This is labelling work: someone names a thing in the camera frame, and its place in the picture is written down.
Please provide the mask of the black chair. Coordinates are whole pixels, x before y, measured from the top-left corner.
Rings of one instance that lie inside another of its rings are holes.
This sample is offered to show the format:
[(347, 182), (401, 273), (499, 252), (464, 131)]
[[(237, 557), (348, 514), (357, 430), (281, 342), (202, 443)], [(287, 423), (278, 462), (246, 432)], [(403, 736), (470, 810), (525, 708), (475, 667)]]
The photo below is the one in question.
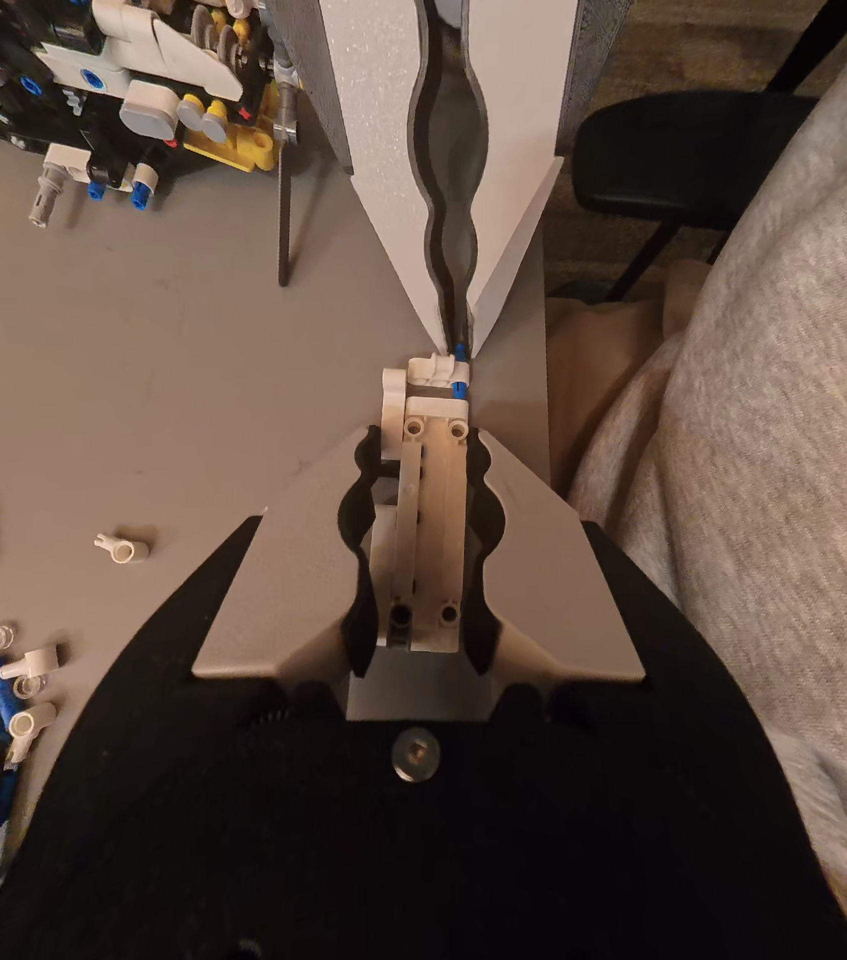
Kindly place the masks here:
[(847, 1), (827, 1), (763, 90), (690, 90), (599, 109), (576, 134), (571, 184), (586, 211), (657, 227), (602, 303), (619, 303), (682, 228), (721, 239), (718, 258), (817, 98), (798, 87), (847, 36)]

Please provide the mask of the beige cloth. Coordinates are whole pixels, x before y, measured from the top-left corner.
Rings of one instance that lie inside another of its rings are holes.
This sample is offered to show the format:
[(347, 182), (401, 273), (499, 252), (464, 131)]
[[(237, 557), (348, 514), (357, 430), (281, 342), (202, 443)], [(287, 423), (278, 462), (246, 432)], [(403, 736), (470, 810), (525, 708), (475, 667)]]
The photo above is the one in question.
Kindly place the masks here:
[(670, 369), (712, 266), (683, 259), (635, 302), (545, 300), (551, 482), (603, 516), (656, 427)]

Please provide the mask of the small white lego connector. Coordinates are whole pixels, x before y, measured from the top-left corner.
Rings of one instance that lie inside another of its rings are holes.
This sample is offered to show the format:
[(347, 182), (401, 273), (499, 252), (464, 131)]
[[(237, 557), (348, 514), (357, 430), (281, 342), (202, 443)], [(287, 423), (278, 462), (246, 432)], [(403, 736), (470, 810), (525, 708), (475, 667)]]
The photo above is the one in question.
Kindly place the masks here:
[(120, 566), (142, 563), (150, 556), (150, 546), (143, 541), (131, 540), (114, 534), (97, 534), (93, 544), (104, 550), (111, 560)]

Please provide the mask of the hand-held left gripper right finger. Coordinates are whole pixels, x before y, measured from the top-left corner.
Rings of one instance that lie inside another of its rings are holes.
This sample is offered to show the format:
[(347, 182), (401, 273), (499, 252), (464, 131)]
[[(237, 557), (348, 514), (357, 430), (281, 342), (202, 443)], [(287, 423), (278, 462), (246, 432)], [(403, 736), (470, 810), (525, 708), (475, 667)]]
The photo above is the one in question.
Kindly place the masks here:
[(489, 431), (467, 442), (465, 654), (500, 688), (638, 683), (645, 667), (578, 513)]

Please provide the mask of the long black lego axle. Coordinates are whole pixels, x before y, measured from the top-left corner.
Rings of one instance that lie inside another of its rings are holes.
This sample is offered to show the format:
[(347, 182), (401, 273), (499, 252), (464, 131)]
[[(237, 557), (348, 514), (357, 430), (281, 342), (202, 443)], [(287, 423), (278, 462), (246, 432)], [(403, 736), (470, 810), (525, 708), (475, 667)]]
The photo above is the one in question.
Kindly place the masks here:
[(291, 158), (293, 144), (286, 141), (281, 144), (277, 159), (277, 247), (276, 281), (280, 288), (286, 288), (289, 281), (289, 249), (292, 207), (292, 170)]

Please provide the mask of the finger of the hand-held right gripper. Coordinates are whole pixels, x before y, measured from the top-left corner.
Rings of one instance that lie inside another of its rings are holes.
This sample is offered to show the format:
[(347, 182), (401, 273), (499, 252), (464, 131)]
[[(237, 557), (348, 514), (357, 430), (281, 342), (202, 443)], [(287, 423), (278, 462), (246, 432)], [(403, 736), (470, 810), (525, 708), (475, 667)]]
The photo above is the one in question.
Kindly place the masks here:
[(433, 342), (465, 339), (432, 165), (442, 73), (435, 2), (267, 2), (327, 141)]
[(469, 205), (470, 354), (502, 315), (544, 207), (630, 12), (618, 1), (470, 1), (465, 72), (487, 149)]

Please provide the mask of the large lego vehicle model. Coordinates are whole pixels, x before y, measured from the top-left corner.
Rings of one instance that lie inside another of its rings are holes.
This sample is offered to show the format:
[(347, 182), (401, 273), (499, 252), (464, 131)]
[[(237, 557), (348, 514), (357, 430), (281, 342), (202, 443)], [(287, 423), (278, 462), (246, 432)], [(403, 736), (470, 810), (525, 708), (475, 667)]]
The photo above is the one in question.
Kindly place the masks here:
[(278, 170), (300, 88), (265, 2), (0, 1), (0, 139), (43, 154), (40, 228), (70, 183), (146, 210), (186, 152)]

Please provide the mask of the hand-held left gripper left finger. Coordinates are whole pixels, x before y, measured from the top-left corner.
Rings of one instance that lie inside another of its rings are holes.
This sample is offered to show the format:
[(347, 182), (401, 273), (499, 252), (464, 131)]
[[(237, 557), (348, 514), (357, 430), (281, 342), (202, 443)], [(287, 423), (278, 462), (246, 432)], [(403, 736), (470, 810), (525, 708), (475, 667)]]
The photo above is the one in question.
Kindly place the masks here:
[(193, 662), (197, 678), (289, 691), (365, 676), (380, 615), (363, 542), (381, 465), (381, 428), (359, 428), (273, 499)]

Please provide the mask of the white connector with blue pin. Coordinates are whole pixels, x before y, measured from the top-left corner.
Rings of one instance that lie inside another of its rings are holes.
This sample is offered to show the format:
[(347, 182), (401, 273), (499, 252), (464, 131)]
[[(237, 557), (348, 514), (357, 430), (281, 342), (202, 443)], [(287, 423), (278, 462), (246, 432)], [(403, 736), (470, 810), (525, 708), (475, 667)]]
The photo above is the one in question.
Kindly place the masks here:
[(419, 388), (449, 390), (454, 399), (466, 400), (470, 385), (469, 355), (463, 343), (452, 353), (432, 353), (429, 358), (412, 358), (407, 365), (409, 385)]

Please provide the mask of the white lego panel assembly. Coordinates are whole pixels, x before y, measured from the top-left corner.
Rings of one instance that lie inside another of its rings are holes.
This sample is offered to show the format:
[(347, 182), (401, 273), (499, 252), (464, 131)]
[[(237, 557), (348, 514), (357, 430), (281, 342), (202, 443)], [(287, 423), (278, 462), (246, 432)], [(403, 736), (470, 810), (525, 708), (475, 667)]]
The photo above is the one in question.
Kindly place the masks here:
[(369, 539), (377, 645), (453, 654), (463, 619), (469, 402), (409, 385), (407, 365), (382, 372), (381, 472), (394, 477), (395, 492), (375, 503)]

